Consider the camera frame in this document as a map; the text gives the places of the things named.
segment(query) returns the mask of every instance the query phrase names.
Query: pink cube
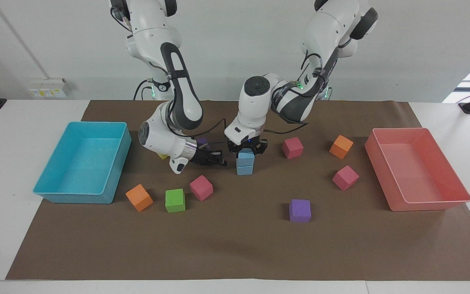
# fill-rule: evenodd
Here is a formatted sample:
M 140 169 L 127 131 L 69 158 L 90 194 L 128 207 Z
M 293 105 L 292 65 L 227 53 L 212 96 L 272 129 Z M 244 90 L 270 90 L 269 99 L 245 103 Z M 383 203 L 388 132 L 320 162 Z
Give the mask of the pink cube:
M 287 159 L 296 158 L 302 155 L 304 146 L 302 146 L 302 143 L 300 143 L 300 139 L 295 137 L 284 141 L 284 144 L 282 145 L 282 151 L 284 151 Z
M 199 201 L 204 201 L 204 199 L 213 194 L 213 185 L 203 175 L 191 182 L 190 188 L 192 188 L 193 194 Z
M 347 165 L 345 168 L 341 169 L 333 177 L 333 182 L 340 188 L 340 190 L 347 190 L 351 187 L 357 180 L 359 176 L 353 171 L 353 169 Z

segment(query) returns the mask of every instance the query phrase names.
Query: cube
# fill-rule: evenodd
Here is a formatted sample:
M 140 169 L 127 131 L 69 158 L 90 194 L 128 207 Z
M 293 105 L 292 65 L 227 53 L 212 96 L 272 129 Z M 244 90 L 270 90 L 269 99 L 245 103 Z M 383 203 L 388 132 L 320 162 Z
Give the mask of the cube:
M 302 151 L 304 151 L 304 146 L 300 142 L 298 137 L 287 139 L 282 144 L 282 151 L 287 159 L 296 158 L 302 155 Z
M 237 166 L 253 166 L 255 163 L 255 154 L 249 148 L 242 149 L 237 155 Z
M 349 149 L 351 149 L 351 146 L 353 146 L 353 141 L 340 135 L 333 143 L 330 149 L 330 153 L 340 159 L 343 159 L 349 152 Z
M 293 199 L 289 203 L 289 221 L 308 222 L 311 219 L 311 204 L 309 200 Z
M 184 212 L 184 210 L 186 210 L 186 203 L 184 202 L 184 190 L 167 190 L 165 206 L 168 212 Z
M 195 195 L 199 201 L 204 201 L 204 199 L 213 194 L 213 185 L 204 175 L 201 175 L 191 182 L 190 188 L 192 189 L 193 195 Z
M 333 182 L 338 186 L 338 188 L 340 188 L 340 190 L 345 191 L 347 188 L 351 187 L 358 178 L 358 174 L 349 165 L 347 165 L 336 173 L 333 177 Z
M 208 145 L 208 140 L 206 138 L 199 138 L 196 141 L 197 141 L 197 148 L 204 146 L 203 149 L 208 150 L 208 151 L 211 150 L 211 148 Z
M 159 153 L 157 153 L 157 155 L 158 155 L 162 160 L 165 160 L 166 158 L 168 158 L 168 156 L 165 156 L 164 154 L 159 154 Z
M 237 166 L 238 176 L 248 176 L 253 174 L 253 166 Z
M 135 188 L 126 192 L 126 196 L 138 212 L 142 212 L 142 210 L 145 210 L 153 203 L 150 195 L 141 184 L 138 184 Z

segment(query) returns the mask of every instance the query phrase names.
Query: white robotic arm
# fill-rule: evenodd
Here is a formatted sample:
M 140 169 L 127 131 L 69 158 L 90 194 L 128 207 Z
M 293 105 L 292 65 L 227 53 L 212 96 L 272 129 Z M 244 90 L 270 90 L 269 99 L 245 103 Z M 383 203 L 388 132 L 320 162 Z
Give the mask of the white robotic arm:
M 175 0 L 111 0 L 112 15 L 124 22 L 132 35 L 126 47 L 130 55 L 151 69 L 155 97 L 167 99 L 139 130 L 139 141 L 147 149 L 170 156 L 170 167 L 180 174 L 188 162 L 226 165 L 221 151 L 207 151 L 181 130 L 197 128 L 203 110 L 192 86 L 181 39 L 166 17 L 177 11 Z
M 338 58 L 352 56 L 357 41 L 373 29 L 378 19 L 367 0 L 316 0 L 315 11 L 302 40 L 306 58 L 298 80 L 283 80 L 276 74 L 246 80 L 239 97 L 239 113 L 224 131 L 230 152 L 243 148 L 251 148 L 255 154 L 265 151 L 267 141 L 259 136 L 269 108 L 288 123 L 302 124 L 315 98 L 328 85 Z

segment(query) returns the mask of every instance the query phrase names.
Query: teal plastic tray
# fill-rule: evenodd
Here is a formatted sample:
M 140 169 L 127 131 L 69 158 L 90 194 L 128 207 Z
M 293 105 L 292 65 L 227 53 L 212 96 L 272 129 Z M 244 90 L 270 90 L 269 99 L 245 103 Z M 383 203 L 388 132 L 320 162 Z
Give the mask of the teal plastic tray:
M 132 143 L 125 122 L 71 122 L 34 188 L 53 203 L 112 203 Z

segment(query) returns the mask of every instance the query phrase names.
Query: brown mat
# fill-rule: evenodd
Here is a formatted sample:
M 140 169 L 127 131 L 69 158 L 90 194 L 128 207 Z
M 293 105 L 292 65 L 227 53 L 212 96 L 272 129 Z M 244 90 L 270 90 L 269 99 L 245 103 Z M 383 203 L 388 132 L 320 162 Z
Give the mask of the brown mat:
M 318 102 L 310 125 L 286 136 L 267 134 L 254 174 L 190 164 L 174 175 L 137 142 L 137 129 L 159 102 L 92 101 L 83 120 L 126 121 L 133 138 L 110 205 L 44 200 L 7 279 L 218 279 L 470 281 L 470 212 L 391 212 L 364 143 L 374 127 L 419 127 L 407 103 Z M 204 102 L 202 130 L 236 102 Z M 267 128 L 287 130 L 276 115 Z M 210 141 L 221 138 L 219 128 Z M 344 160 L 328 152 L 343 134 L 355 145 Z M 298 136 L 300 158 L 286 160 L 282 140 Z M 350 165 L 360 179 L 340 191 L 331 178 Z M 204 174 L 215 193 L 204 202 L 188 183 Z M 155 203 L 136 212 L 124 193 L 143 184 Z M 184 188 L 186 212 L 168 214 L 164 191 Z M 288 221 L 292 198 L 309 199 L 312 220 Z

